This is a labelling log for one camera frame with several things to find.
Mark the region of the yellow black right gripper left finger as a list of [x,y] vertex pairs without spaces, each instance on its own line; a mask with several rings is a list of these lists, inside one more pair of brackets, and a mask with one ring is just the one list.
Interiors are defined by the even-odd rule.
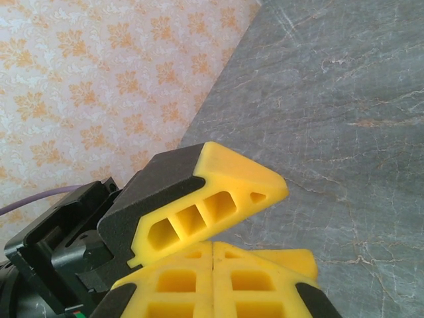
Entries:
[[212,269],[196,243],[117,280],[89,318],[212,318]]

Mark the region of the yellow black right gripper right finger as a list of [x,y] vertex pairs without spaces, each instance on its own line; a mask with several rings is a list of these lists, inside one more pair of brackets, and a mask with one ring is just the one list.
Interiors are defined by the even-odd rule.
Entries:
[[213,244],[215,318],[342,318],[317,278],[231,244]]

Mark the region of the orange floral patterned cloth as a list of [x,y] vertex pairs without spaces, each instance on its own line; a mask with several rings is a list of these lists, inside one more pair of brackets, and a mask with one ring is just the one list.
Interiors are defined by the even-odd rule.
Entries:
[[0,0],[0,208],[175,148],[261,0]]

